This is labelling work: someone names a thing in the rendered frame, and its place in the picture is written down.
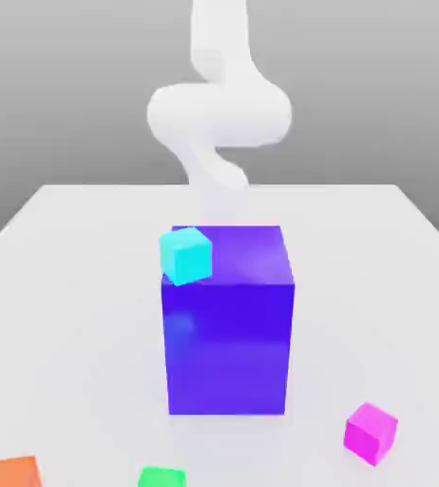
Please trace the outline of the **small cyan cube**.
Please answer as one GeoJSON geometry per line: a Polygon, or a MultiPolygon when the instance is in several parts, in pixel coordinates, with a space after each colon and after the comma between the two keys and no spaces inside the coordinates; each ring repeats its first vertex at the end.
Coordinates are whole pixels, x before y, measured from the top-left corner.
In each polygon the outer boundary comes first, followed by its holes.
{"type": "Polygon", "coordinates": [[[175,285],[212,276],[213,245],[195,227],[171,230],[159,238],[162,273],[175,285]]]}

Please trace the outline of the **small green cube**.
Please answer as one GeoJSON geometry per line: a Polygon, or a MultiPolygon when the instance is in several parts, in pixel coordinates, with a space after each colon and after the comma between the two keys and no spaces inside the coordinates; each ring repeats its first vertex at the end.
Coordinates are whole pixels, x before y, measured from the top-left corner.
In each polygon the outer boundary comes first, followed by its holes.
{"type": "Polygon", "coordinates": [[[146,466],[143,467],[137,487],[186,487],[183,470],[146,466]]]}

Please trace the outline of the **small magenta cube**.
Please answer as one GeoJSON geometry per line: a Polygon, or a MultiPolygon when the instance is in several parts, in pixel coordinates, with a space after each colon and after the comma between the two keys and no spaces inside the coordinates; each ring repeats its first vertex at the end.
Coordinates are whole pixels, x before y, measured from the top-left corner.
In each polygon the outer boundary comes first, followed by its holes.
{"type": "Polygon", "coordinates": [[[372,466],[391,449],[398,419],[365,402],[347,419],[343,445],[372,466]]]}

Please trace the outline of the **small orange cube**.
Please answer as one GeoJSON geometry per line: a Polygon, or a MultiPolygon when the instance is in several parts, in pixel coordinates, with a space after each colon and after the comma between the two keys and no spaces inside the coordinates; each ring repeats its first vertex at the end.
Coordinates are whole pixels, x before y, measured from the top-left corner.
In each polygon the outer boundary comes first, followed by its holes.
{"type": "Polygon", "coordinates": [[[42,487],[36,458],[0,459],[0,487],[42,487]]]}

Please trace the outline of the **large purple box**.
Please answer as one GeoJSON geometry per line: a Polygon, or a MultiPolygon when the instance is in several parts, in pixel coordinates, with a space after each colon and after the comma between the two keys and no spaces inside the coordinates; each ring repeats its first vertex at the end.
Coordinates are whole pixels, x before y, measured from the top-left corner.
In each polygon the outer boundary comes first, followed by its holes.
{"type": "Polygon", "coordinates": [[[285,411],[296,285],[277,225],[204,225],[212,275],[162,278],[168,409],[172,415],[285,411]]]}

